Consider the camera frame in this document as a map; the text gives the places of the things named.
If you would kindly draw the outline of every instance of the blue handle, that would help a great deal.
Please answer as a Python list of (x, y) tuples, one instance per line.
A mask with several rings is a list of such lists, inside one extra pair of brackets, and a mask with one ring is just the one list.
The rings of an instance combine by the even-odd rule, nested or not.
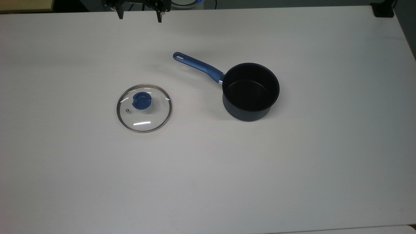
[(184, 55), (180, 52), (175, 52), (173, 54), (173, 58), (176, 61), (179, 61), (183, 64), (186, 64), (190, 67), (196, 68), (202, 72), (205, 72), (206, 74), (208, 74), (215, 82), (219, 83), (222, 78), (223, 78), (223, 72), (216, 69), (215, 67), (206, 64), (204, 62), (201, 62), (197, 59), (194, 59), (192, 57), (189, 57), (187, 55)]
[(133, 107), (138, 110), (144, 110), (152, 103), (152, 96), (147, 92), (138, 92), (133, 96)]

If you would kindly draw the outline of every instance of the saucepan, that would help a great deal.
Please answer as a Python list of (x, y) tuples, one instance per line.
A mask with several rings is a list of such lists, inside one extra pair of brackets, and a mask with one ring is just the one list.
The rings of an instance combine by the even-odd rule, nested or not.
[(223, 74), (215, 67), (175, 52), (173, 58), (208, 74), (223, 86), (223, 104), (236, 119), (251, 122), (263, 118), (279, 97), (280, 86), (276, 76), (256, 63), (242, 63)]

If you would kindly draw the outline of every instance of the blue lid knob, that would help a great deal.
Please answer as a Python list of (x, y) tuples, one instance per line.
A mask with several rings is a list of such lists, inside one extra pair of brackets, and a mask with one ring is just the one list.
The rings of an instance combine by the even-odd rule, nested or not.
[(144, 110), (152, 103), (152, 97), (147, 92), (138, 92), (133, 96), (133, 107), (138, 110)]

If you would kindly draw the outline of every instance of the pot lid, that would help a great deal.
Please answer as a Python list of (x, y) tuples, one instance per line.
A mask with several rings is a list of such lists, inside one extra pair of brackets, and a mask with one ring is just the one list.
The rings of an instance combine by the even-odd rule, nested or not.
[(129, 88), (117, 103), (117, 117), (134, 132), (152, 132), (166, 123), (172, 102), (165, 90), (149, 84)]

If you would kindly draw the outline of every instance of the saucepan handle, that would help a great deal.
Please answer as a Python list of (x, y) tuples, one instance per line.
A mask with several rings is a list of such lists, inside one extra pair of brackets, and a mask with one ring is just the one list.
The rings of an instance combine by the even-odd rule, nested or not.
[(204, 62), (201, 62), (197, 59), (194, 59), (192, 57), (189, 57), (181, 52), (175, 52), (173, 54), (173, 58), (176, 61), (179, 61), (183, 64), (186, 64), (190, 67), (196, 68), (202, 72), (205, 72), (206, 74), (208, 74), (215, 82), (220, 83), (222, 78), (223, 78), (223, 73), (222, 71), (216, 69), (215, 67), (206, 64)]

